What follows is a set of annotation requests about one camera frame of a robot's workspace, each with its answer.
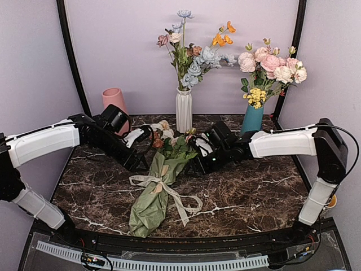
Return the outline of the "flower bouquet green paper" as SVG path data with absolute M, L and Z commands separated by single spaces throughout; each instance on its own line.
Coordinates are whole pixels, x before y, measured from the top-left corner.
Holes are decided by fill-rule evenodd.
M 197 156 L 197 152 L 188 144 L 196 129 L 191 128 L 184 134 L 176 136 L 166 120 L 151 125 L 152 147 L 156 149 L 149 174 L 129 177 L 133 186 L 144 187 L 131 208 L 129 227 L 130 234 L 145 238 L 149 236 L 165 220 L 168 197 L 172 196 L 183 225 L 189 222 L 188 213 L 199 212 L 202 201 L 197 196 L 189 195 L 197 206 L 185 207 L 183 195 L 173 190 L 172 185 L 188 161 Z

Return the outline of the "beige ribbon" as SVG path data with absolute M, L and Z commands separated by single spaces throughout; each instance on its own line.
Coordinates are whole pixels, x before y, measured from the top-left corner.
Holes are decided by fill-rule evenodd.
M 130 184 L 133 186 L 143 186 L 143 187 L 146 187 L 151 182 L 155 182 L 155 183 L 157 183 L 157 186 L 155 188 L 156 192 L 159 192 L 159 190 L 157 188 L 158 186 L 162 187 L 163 190 L 165 190 L 168 194 L 170 194 L 173 197 L 173 199 L 175 201 L 175 205 L 178 210 L 178 213 L 180 215 L 181 221 L 183 223 L 183 226 L 186 226 L 187 223 L 189 223 L 189 221 L 190 221 L 188 218 L 187 212 L 197 213 L 197 212 L 200 212 L 203 207 L 203 202 L 198 196 L 180 195 L 175 190 L 170 188 L 166 183 L 164 183 L 161 178 L 157 178 L 154 176 L 134 175 L 134 176 L 129 177 L 129 181 L 130 181 Z M 185 207 L 183 205 L 181 198 L 194 199 L 197 202 L 197 207 L 196 208 Z

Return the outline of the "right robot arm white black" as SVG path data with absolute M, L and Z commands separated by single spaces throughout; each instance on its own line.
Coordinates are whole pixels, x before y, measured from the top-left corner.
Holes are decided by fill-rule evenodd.
M 309 156 L 318 164 L 318 172 L 298 213 L 295 227 L 288 232 L 293 245 L 310 235 L 323 209 L 329 204 L 347 176 L 348 146 L 341 128 L 328 118 L 316 124 L 286 130 L 251 130 L 241 135 L 230 131 L 223 121 L 215 123 L 204 136 L 193 136 L 188 143 L 197 155 L 191 167 L 198 175 L 220 170 L 231 162 L 273 156 Z

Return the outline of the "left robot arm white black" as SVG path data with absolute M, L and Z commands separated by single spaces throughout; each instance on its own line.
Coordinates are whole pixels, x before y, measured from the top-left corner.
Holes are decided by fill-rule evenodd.
M 131 172 L 147 171 L 145 154 L 137 151 L 133 144 L 153 136 L 153 130 L 149 125 L 143 125 L 120 135 L 128 123 L 129 115 L 110 104 L 100 115 L 93 117 L 79 113 L 23 134 L 8 137 L 1 134 L 1 200 L 18 205 L 57 233 L 67 246 L 75 246 L 80 235 L 72 219 L 23 182 L 18 169 L 53 152 L 89 145 L 102 150 Z

